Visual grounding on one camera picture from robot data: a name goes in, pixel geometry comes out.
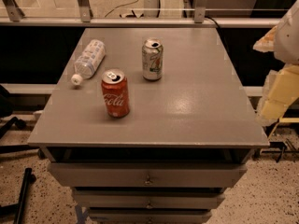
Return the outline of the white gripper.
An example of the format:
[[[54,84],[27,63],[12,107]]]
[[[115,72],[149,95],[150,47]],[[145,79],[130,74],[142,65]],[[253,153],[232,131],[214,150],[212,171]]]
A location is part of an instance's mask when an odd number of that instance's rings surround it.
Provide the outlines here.
[[[257,105],[256,121],[270,126],[281,118],[299,98],[299,0],[262,38],[253,49],[273,52],[285,64],[279,71],[271,70],[263,85],[263,95]]]

